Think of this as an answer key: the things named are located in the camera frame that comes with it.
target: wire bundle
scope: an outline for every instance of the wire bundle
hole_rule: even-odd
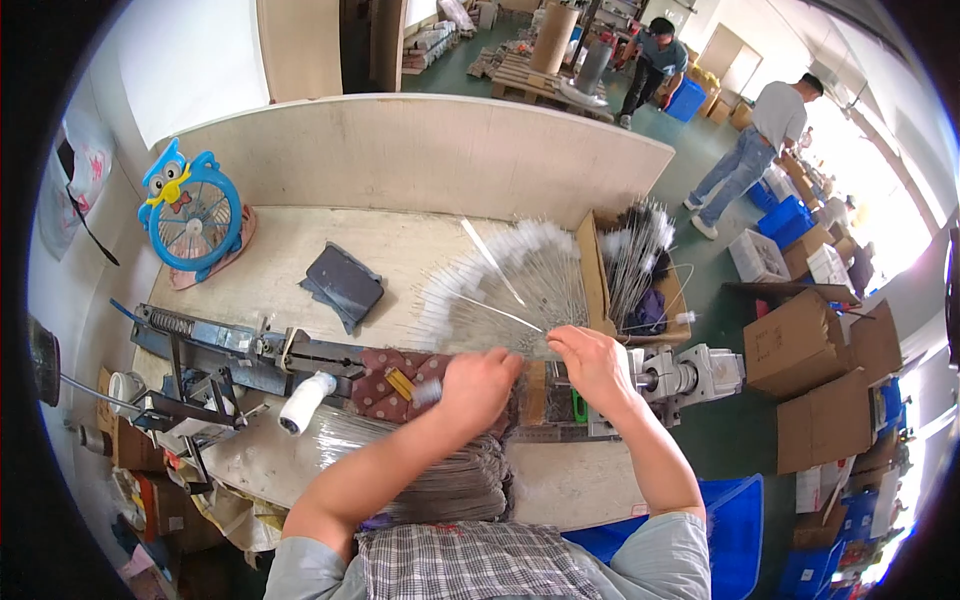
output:
[[[554,356],[544,337],[563,324],[586,326],[587,295],[573,234],[523,220],[482,241],[430,276],[420,290],[416,348],[454,354],[505,346],[531,359]]]
[[[633,204],[617,220],[623,228],[601,233],[599,241],[610,290],[610,319],[617,331],[623,331],[654,283],[654,273],[664,272],[674,227],[663,204],[653,200]]]
[[[398,425],[321,405],[310,431],[316,432],[321,469],[392,433]],[[500,443],[483,434],[413,481],[383,512],[392,523],[492,520],[506,510],[503,480],[508,474]]]

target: white sneaker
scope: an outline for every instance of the white sneaker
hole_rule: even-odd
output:
[[[700,218],[700,215],[694,215],[693,218],[690,219],[690,223],[692,223],[698,231],[703,233],[707,239],[717,239],[717,228],[709,227],[706,223],[704,223],[704,220]]]

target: yellow tool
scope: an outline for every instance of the yellow tool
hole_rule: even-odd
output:
[[[383,377],[394,386],[394,389],[401,395],[406,401],[410,401],[413,398],[414,394],[414,384],[412,381],[407,379],[407,376],[403,372],[390,367],[383,373]]]

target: metal spring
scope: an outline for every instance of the metal spring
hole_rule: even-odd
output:
[[[184,337],[193,335],[193,321],[158,308],[150,311],[150,315],[147,317],[147,323],[149,323],[151,327],[161,331],[178,333]]]

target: wooden workbench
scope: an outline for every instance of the wooden workbench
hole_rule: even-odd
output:
[[[250,246],[222,272],[174,291],[164,268],[149,303],[197,317],[255,326],[273,316],[276,327],[298,326],[314,338],[369,347],[409,347],[407,325],[426,273],[472,249],[458,218],[362,209],[259,206]],[[506,227],[475,221],[481,235]],[[332,310],[297,285],[310,263],[332,241],[385,279],[386,294],[355,336]],[[168,364],[138,348],[133,369],[159,386]],[[271,410],[226,442],[204,450],[210,474],[233,487],[290,507],[319,471],[317,423],[291,438],[276,423],[283,398],[267,396]],[[179,451],[180,442],[161,436]],[[515,479],[514,517],[577,529],[642,514],[645,505],[622,443],[507,443]]]

